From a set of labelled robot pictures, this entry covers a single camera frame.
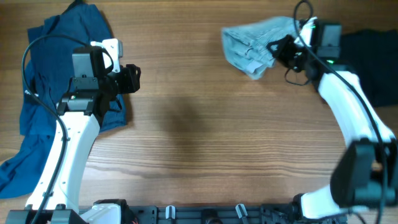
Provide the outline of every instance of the wood grain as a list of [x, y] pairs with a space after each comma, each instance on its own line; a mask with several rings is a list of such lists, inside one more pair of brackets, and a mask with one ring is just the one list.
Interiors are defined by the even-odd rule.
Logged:
[[[19, 66], [26, 29], [62, 13], [69, 1], [23, 2], [31, 1], [0, 4], [0, 161], [23, 140]], [[124, 98], [128, 125], [99, 135], [92, 148], [80, 205], [104, 198], [158, 206], [283, 203], [326, 185], [345, 148], [329, 107], [312, 87], [287, 84], [280, 65], [250, 80], [221, 47], [222, 27], [291, 16], [296, 3], [98, 1], [123, 41], [121, 63], [140, 66], [142, 78], [141, 89]], [[344, 32], [398, 28], [397, 1], [313, 4], [318, 17], [340, 21]], [[397, 133], [398, 106], [377, 112]], [[27, 197], [0, 200], [0, 223]], [[397, 223], [396, 211], [386, 210], [383, 223]]]

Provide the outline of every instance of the black cable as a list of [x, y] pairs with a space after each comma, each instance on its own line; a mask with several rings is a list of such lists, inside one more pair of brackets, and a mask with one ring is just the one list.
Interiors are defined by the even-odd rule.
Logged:
[[48, 38], [48, 37], [60, 37], [60, 38], [65, 38], [65, 39], [69, 39], [69, 40], [72, 40], [72, 41], [74, 41], [74, 42], [77, 42], [77, 43], [79, 43], [79, 44], [81, 44], [81, 45], [88, 46], [88, 44], [86, 44], [86, 43], [84, 43], [84, 42], [82, 42], [82, 41], [80, 41], [80, 40], [78, 40], [78, 39], [75, 39], [75, 38], [73, 38], [73, 37], [69, 37], [69, 36], [67, 36], [67, 35], [63, 35], [63, 34], [49, 34], [49, 35], [41, 36], [41, 37], [35, 39], [34, 41], [32, 41], [32, 43], [30, 43], [29, 46], [26, 48], [25, 53], [24, 53], [24, 56], [22, 57], [22, 63], [21, 63], [22, 82], [23, 82], [23, 84], [26, 86], [26, 90], [30, 93], [30, 95], [33, 97], [33, 99], [34, 99], [36, 102], [38, 102], [40, 105], [42, 105], [42, 106], [43, 106], [43, 107], [44, 107], [44, 108], [45, 108], [45, 109], [58, 121], [58, 123], [59, 123], [60, 126], [61, 126], [61, 130], [62, 130], [62, 146], [61, 146], [60, 157], [58, 158], [57, 165], [55, 166], [55, 169], [54, 169], [54, 173], [53, 173], [52, 176], [51, 176], [51, 179], [50, 179], [50, 182], [49, 182], [49, 186], [47, 187], [47, 190], [46, 190], [45, 193], [44, 193], [43, 201], [42, 201], [42, 203], [40, 204], [39, 209], [37, 209], [36, 214], [35, 214], [34, 218], [33, 218], [32, 221], [31, 221], [31, 224], [35, 224], [35, 223], [37, 222], [37, 220], [39, 219], [40, 214], [42, 213], [42, 211], [43, 211], [43, 209], [44, 209], [45, 204], [47, 203], [47, 201], [49, 200], [49, 197], [51, 196], [51, 191], [52, 191], [52, 189], [53, 189], [53, 187], [54, 187], [55, 180], [57, 179], [58, 172], [59, 172], [59, 170], [60, 170], [62, 160], [63, 160], [63, 158], [64, 158], [64, 156], [65, 156], [65, 150], [66, 150], [67, 141], [68, 141], [68, 132], [67, 132], [67, 128], [65, 127], [65, 124], [62, 122], [61, 117], [59, 117], [59, 115], [58, 115], [56, 112], [54, 112], [54, 111], [53, 111], [51, 108], [49, 108], [43, 101], [41, 101], [41, 100], [39, 99], [39, 97], [37, 97], [37, 96], [35, 96], [35, 95], [33, 94], [32, 90], [30, 89], [29, 85], [27, 84], [27, 80], [26, 80], [26, 76], [25, 76], [25, 60], [26, 60], [26, 55], [27, 55], [27, 53], [29, 52], [29, 50], [30, 50], [38, 41], [40, 41], [40, 40], [42, 40], [42, 39], [45, 39], [45, 38]]
[[295, 82], [291, 82], [287, 79], [287, 74], [290, 72], [290, 68], [287, 69], [287, 71], [285, 72], [285, 81], [287, 83], [293, 84], [293, 85], [298, 85], [298, 86], [305, 86], [310, 84], [312, 81], [310, 79], [308, 79], [307, 81], [305, 81], [305, 83], [301, 84], [301, 83], [295, 83]]
[[112, 59], [112, 57], [110, 56], [110, 54], [108, 53], [107, 50], [102, 49], [101, 51], [102, 51], [102, 53], [106, 54], [106, 55], [109, 57], [109, 59], [111, 60], [111, 62], [112, 62], [111, 66], [109, 66], [108, 68], [105, 69], [105, 72], [106, 72], [107, 74], [109, 74], [109, 73], [112, 72], [113, 67], [114, 67], [113, 59]]
[[122, 104], [120, 103], [120, 100], [116, 97], [115, 101], [118, 104], [119, 109], [122, 110]]
[[359, 213], [354, 212], [354, 215], [356, 215], [358, 217], [359, 220], [361, 220], [362, 224], [366, 224], [365, 219], [362, 217], [362, 215], [360, 215]]
[[70, 87], [72, 86], [72, 80], [73, 80], [73, 78], [70, 78], [70, 79], [69, 79], [68, 88], [67, 88], [67, 93], [69, 93]]
[[381, 200], [380, 200], [380, 206], [379, 206], [379, 211], [377, 214], [377, 219], [376, 219], [376, 224], [379, 224], [381, 221], [381, 216], [384, 210], [384, 205], [386, 201], [386, 191], [387, 191], [387, 180], [388, 180], [388, 173], [387, 173], [387, 157], [386, 157], [386, 152], [383, 148], [383, 142], [382, 138], [379, 132], [379, 128], [377, 127], [377, 124], [375, 120], [372, 117], [372, 114], [366, 105], [365, 101], [361, 97], [361, 95], [356, 91], [356, 89], [349, 84], [340, 74], [338, 74], [334, 69], [332, 69], [329, 65], [327, 65], [322, 59], [320, 59], [311, 49], [310, 47], [305, 43], [303, 40], [303, 37], [300, 35], [299, 30], [297, 29], [297, 25], [295, 21], [297, 20], [297, 10], [299, 9], [300, 5], [306, 3], [308, 7], [310, 8], [310, 12], [312, 14], [313, 12], [313, 7], [311, 3], [308, 0], [301, 0], [294, 8], [294, 13], [293, 13], [293, 26], [296, 31], [297, 37], [300, 39], [301, 43], [303, 46], [306, 48], [306, 50], [314, 57], [322, 66], [324, 66], [327, 70], [329, 70], [331, 73], [337, 76], [353, 93], [354, 95], [358, 98], [358, 100], [361, 102], [370, 122], [372, 125], [372, 128], [376, 134], [377, 141], [379, 143], [379, 151], [380, 151], [380, 156], [381, 156], [381, 162], [382, 162], [382, 193], [381, 193]]

